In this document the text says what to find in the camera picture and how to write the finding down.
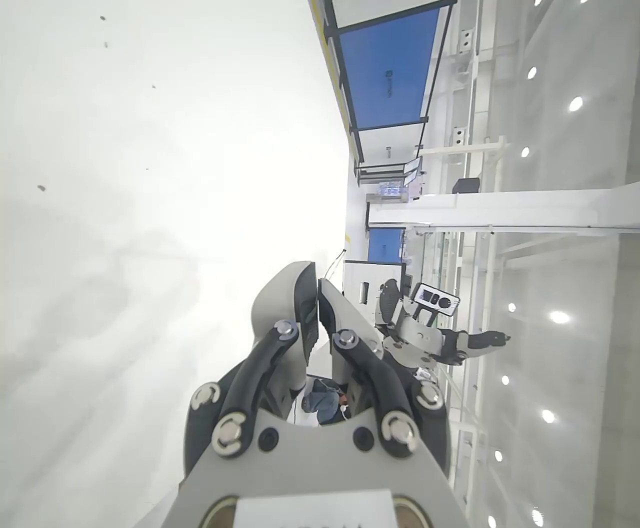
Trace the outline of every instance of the recessed light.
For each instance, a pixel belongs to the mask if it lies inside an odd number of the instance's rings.
[[[555,324],[566,324],[571,321],[571,318],[568,314],[564,312],[559,312],[557,310],[551,312],[549,314],[549,319],[551,319]]]
[[[582,97],[576,97],[569,103],[569,112],[575,112],[582,108]]]
[[[545,518],[537,509],[531,510],[531,518],[536,526],[544,526]]]
[[[547,422],[547,424],[552,424],[556,421],[556,415],[553,414],[549,409],[545,409],[542,411],[542,419]]]

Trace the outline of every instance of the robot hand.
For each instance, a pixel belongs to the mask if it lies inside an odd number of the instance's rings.
[[[351,418],[309,428],[286,416],[306,384],[318,315]],[[442,393],[383,352],[312,262],[290,264],[263,288],[252,325],[247,358],[191,398],[185,478],[164,528],[468,527],[444,473]]]

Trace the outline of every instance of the yellow stripe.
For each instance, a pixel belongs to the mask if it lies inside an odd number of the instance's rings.
[[[349,149],[351,150],[351,155],[354,159],[358,159],[358,149],[355,146],[353,141],[353,136],[349,133],[349,113],[347,111],[347,107],[342,100],[342,93],[340,92],[340,88],[338,86],[338,73],[333,66],[332,54],[331,50],[326,44],[326,40],[324,39],[324,27],[323,27],[323,16],[320,12],[320,8],[317,5],[317,0],[309,0],[309,4],[311,5],[311,12],[314,18],[314,22],[316,24],[316,31],[318,37],[320,38],[320,45],[322,46],[322,50],[324,53],[324,61],[326,62],[326,67],[329,70],[329,78],[331,79],[331,84],[333,85],[333,93],[338,102],[338,107],[340,109],[340,115],[342,117],[342,124],[344,125],[344,131],[347,132],[347,138],[349,140]]]

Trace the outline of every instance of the black box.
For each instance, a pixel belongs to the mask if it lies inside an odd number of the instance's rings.
[[[454,195],[463,195],[465,193],[480,192],[480,178],[461,178],[453,186]]]

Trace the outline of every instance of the metal bolt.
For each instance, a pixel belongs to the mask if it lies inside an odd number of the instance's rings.
[[[225,422],[220,427],[218,442],[226,447],[240,438],[240,432],[242,432],[240,425],[235,422]]]
[[[389,424],[391,438],[401,444],[408,444],[413,438],[413,431],[407,422],[395,419]]]
[[[395,440],[399,444],[405,444],[410,452],[418,447],[418,426],[402,411],[388,412],[382,418],[381,432],[385,440]]]
[[[442,397],[440,389],[430,382],[426,382],[422,385],[420,394],[417,396],[416,400],[418,400],[420,405],[432,411],[437,411],[444,405],[444,398]]]
[[[342,330],[340,332],[340,342],[343,345],[349,345],[356,341],[356,335],[351,330]]]
[[[217,383],[205,383],[200,385],[191,396],[191,408],[195,411],[205,403],[215,403],[220,399],[220,386]]]
[[[244,414],[233,412],[216,424],[211,435],[211,445],[216,453],[221,456],[230,456],[240,449],[241,425],[245,420]]]
[[[293,325],[286,319],[278,321],[275,326],[280,335],[291,335],[293,333]]]

